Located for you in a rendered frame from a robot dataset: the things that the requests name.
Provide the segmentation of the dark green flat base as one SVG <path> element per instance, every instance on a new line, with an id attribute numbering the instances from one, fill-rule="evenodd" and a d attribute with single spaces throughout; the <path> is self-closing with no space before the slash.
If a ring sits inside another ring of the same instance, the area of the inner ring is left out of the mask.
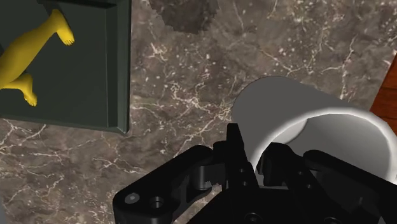
<path id="1" fill-rule="evenodd" d="M 75 37 L 53 36 L 27 67 L 36 106 L 0 90 L 0 118 L 126 133 L 129 129 L 131 0 L 0 0 L 0 54 L 60 10 Z"/>

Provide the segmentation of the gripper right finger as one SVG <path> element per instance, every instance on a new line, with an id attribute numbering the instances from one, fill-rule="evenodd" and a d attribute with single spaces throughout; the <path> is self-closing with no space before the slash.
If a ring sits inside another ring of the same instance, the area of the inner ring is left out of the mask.
<path id="1" fill-rule="evenodd" d="M 397 224 L 397 185 L 325 152 L 271 143 L 256 170 L 265 186 L 287 186 L 305 224 Z"/>

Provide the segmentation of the yellow human figure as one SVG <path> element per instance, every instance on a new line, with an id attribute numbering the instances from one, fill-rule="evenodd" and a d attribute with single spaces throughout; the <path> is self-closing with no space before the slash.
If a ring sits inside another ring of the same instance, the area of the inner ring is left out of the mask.
<path id="1" fill-rule="evenodd" d="M 0 90 L 20 90 L 30 106 L 37 105 L 32 76 L 24 71 L 54 34 L 67 46 L 75 42 L 65 16 L 58 9 L 52 10 L 40 26 L 15 39 L 0 55 Z"/>

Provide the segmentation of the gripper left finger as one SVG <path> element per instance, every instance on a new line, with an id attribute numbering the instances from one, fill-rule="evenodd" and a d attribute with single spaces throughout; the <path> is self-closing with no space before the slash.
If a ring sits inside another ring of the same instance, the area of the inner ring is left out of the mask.
<path id="1" fill-rule="evenodd" d="M 246 224 L 254 213 L 249 195 L 258 184 L 236 123 L 212 148 L 193 146 L 117 192 L 115 223 L 172 224 L 215 185 L 222 191 L 188 224 Z"/>

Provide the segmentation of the brown wooden board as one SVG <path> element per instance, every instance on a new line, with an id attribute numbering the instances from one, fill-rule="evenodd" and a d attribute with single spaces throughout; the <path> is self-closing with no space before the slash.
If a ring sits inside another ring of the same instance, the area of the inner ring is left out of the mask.
<path id="1" fill-rule="evenodd" d="M 397 135 L 397 54 L 389 67 L 370 111 L 385 121 Z"/>

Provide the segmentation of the white cup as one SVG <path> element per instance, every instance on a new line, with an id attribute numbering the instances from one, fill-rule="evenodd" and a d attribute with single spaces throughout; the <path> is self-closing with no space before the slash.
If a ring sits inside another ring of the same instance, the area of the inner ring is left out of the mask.
<path id="1" fill-rule="evenodd" d="M 257 165 L 271 143 L 298 155 L 319 150 L 397 185 L 397 135 L 375 114 L 283 76 L 260 78 L 236 98 L 247 159 Z"/>

